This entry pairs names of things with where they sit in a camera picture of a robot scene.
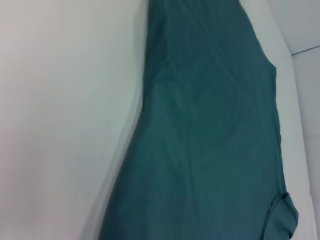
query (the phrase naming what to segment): teal fabric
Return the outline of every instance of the teal fabric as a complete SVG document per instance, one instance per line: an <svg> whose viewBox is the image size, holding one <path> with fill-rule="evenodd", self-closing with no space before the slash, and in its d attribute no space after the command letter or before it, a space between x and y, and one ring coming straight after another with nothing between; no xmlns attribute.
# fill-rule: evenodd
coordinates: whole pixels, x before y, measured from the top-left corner
<svg viewBox="0 0 320 240"><path fill-rule="evenodd" d="M276 68L237 0L150 0L143 109L101 240L288 240Z"/></svg>

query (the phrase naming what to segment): white surface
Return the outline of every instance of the white surface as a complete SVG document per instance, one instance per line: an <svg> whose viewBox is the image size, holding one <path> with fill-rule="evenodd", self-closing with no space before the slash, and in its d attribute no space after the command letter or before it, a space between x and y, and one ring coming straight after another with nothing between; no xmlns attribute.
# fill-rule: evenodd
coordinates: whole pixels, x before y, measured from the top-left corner
<svg viewBox="0 0 320 240"><path fill-rule="evenodd" d="M320 0L267 0L292 54L320 45Z"/></svg>
<svg viewBox="0 0 320 240"><path fill-rule="evenodd" d="M292 59L265 0L241 2L278 71L294 239L316 240ZM0 239L92 239L139 113L146 0L2 0L0 11Z"/></svg>
<svg viewBox="0 0 320 240"><path fill-rule="evenodd" d="M320 230L320 137L308 138L305 141L309 177L311 186L311 195L314 204L314 213L317 220L318 233Z"/></svg>
<svg viewBox="0 0 320 240"><path fill-rule="evenodd" d="M293 57L311 195L320 232L320 48Z"/></svg>
<svg viewBox="0 0 320 240"><path fill-rule="evenodd" d="M320 47L293 56L304 136L320 136Z"/></svg>

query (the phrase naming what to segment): white sheet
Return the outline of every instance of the white sheet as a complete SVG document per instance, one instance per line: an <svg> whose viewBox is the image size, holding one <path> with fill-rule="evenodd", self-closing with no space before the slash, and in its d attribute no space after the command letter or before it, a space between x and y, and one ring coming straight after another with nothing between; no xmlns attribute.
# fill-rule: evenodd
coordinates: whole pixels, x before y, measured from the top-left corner
<svg viewBox="0 0 320 240"><path fill-rule="evenodd" d="M264 0L242 0L277 67L296 240L316 240L292 59ZM147 0L0 1L0 239L92 239L141 103Z"/></svg>

